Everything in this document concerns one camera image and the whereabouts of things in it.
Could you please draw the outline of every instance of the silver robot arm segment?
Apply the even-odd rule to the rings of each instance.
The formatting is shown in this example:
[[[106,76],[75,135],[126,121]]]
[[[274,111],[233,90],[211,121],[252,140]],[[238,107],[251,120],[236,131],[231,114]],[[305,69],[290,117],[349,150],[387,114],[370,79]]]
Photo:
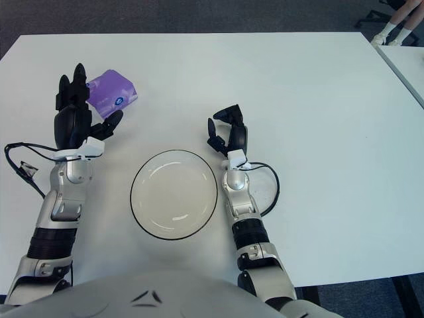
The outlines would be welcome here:
[[[72,265],[72,247],[93,178],[90,157],[103,153],[104,142],[88,137],[81,147],[62,150],[50,173],[51,189],[44,198],[30,247],[21,258],[5,304],[23,305],[70,286],[64,276]]]
[[[275,246],[270,242],[256,202],[249,191],[249,177],[239,170],[246,162],[242,150],[228,153],[223,175],[229,224],[237,247],[237,265],[242,271],[238,285],[263,302],[278,307],[296,299],[293,284]]]

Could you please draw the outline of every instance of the white sneaker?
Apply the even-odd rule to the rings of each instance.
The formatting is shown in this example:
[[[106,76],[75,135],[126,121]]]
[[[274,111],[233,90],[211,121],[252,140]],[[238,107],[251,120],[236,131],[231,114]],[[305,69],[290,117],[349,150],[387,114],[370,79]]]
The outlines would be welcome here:
[[[390,46],[401,46],[402,42],[399,42],[398,40],[394,39],[389,43]]]
[[[383,34],[381,34],[381,33],[378,33],[373,39],[372,39],[372,41],[370,42],[371,43],[371,45],[373,46],[373,47],[377,47],[378,45],[385,45],[385,43],[386,43],[386,37],[383,35]]]

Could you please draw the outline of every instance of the black ribbed joint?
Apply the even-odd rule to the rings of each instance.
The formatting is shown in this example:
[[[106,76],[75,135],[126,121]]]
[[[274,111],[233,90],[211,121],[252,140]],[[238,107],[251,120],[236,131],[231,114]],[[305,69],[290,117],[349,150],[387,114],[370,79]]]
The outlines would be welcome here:
[[[270,241],[260,219],[241,220],[233,224],[232,230],[237,250],[248,245]]]
[[[29,258],[55,260],[71,255],[77,229],[35,228],[26,254]]]

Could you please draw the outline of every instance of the white sock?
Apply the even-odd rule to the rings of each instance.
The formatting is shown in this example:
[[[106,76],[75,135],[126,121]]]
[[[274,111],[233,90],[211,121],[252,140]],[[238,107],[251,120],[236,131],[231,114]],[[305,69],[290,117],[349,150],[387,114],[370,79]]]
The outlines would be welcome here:
[[[406,37],[411,34],[412,30],[408,30],[407,28],[403,28],[400,30],[398,36],[395,38],[396,41],[399,43],[402,43],[403,40],[406,39]]]
[[[388,24],[386,24],[386,26],[384,27],[383,31],[382,31],[382,32],[380,32],[380,34],[381,34],[382,36],[387,37],[387,36],[389,35],[389,33],[391,33],[391,31],[392,31],[394,28],[396,28],[396,25],[393,25],[392,23],[390,23],[390,22],[389,22]]]

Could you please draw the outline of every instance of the clear glass plate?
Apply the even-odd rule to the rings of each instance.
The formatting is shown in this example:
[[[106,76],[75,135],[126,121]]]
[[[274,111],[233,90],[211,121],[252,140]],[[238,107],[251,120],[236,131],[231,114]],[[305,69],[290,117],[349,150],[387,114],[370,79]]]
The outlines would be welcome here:
[[[212,169],[185,150],[169,150],[151,158],[131,187],[134,218],[159,239],[178,240],[196,233],[211,218],[216,203]]]

